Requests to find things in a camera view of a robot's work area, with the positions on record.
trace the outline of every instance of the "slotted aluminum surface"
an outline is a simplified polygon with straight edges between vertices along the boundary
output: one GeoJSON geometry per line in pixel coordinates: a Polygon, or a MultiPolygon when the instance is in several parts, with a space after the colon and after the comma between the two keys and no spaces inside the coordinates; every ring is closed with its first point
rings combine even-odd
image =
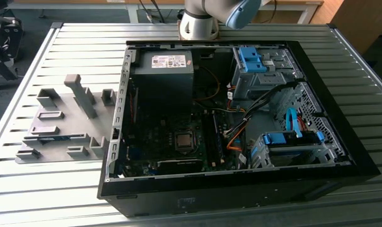
{"type": "MultiPolygon", "coordinates": [[[[96,198],[101,161],[15,163],[39,90],[69,92],[63,80],[76,73],[92,92],[117,90],[125,41],[177,40],[177,34],[176,25],[149,24],[65,24],[51,30],[0,122],[0,224],[382,226],[382,175],[308,203],[128,219],[96,198]]],[[[251,25],[241,31],[221,27],[221,38],[301,42],[382,172],[382,83],[338,31],[313,25],[251,25]]]]}

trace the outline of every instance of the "open computer case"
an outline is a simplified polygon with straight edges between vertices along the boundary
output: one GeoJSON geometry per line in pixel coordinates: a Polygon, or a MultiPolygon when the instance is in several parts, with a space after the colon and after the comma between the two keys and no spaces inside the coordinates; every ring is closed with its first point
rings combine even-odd
{"type": "Polygon", "coordinates": [[[131,41],[99,198],[128,217],[311,201],[380,174],[296,41],[131,41]]]}

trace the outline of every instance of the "blue drive bay latch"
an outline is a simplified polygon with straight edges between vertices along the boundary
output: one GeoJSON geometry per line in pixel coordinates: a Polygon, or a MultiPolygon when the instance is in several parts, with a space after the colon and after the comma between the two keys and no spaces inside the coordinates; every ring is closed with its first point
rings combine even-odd
{"type": "Polygon", "coordinates": [[[261,55],[259,54],[257,49],[255,47],[241,47],[239,51],[245,71],[267,72],[267,67],[263,65],[261,55]]]}

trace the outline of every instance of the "motherboard chip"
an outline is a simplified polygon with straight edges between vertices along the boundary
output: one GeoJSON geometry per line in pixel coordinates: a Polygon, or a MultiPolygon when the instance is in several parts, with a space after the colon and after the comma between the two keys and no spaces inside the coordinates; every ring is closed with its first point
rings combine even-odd
{"type": "Polygon", "coordinates": [[[176,132],[176,151],[187,155],[193,151],[193,133],[192,131],[176,132]]]}
{"type": "Polygon", "coordinates": [[[192,135],[191,134],[177,135],[176,139],[177,139],[179,147],[191,147],[192,146],[192,135]]]}

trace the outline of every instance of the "power supply label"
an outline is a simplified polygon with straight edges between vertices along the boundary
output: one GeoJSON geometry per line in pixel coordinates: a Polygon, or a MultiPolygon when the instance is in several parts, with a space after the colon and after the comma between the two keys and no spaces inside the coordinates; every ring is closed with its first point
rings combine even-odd
{"type": "Polygon", "coordinates": [[[185,55],[156,55],[152,58],[152,68],[185,68],[185,55]]]}

